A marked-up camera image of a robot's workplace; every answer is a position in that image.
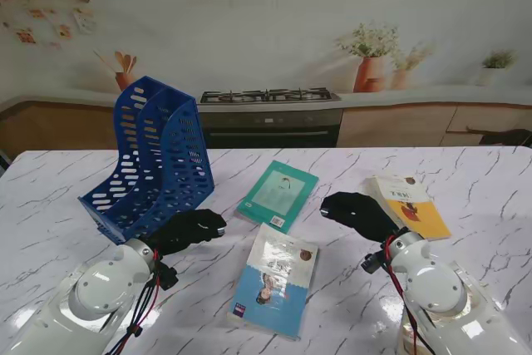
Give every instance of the barcode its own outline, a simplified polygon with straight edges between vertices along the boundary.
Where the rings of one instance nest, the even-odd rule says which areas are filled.
[[[269,221],[270,224],[274,224],[278,228],[282,228],[284,225],[284,219],[279,218],[278,216],[274,216],[272,220]]]

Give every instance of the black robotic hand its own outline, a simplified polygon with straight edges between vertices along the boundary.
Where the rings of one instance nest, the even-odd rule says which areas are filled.
[[[396,224],[370,196],[338,192],[326,197],[320,207],[322,215],[355,229],[363,238],[382,243],[398,230]]]
[[[227,224],[211,210],[192,210],[175,214],[159,230],[141,238],[160,255],[177,253],[192,243],[210,241],[224,234]]]

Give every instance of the green book cover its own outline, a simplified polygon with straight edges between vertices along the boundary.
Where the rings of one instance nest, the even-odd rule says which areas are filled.
[[[254,222],[287,233],[317,182],[317,176],[273,161],[237,211]]]

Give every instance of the oven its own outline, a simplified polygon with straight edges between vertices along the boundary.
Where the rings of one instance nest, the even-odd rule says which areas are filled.
[[[202,112],[210,149],[336,147],[342,109]]]

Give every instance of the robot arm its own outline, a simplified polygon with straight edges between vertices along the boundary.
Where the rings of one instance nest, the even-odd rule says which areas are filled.
[[[435,355],[530,355],[525,341],[510,325],[490,295],[457,263],[446,264],[430,254],[430,244],[408,229],[399,230],[371,197],[336,193],[322,204],[323,216],[381,242],[383,250],[366,257],[370,274],[383,267],[404,274],[402,297],[413,317],[421,344],[417,353]],[[410,326],[402,329],[398,352],[414,353]]]
[[[210,210],[178,214],[149,238],[130,239],[113,256],[83,264],[21,327],[5,355],[101,355],[135,302],[139,287],[156,272],[160,286],[177,283],[176,272],[155,259],[191,243],[224,234],[225,222]]]

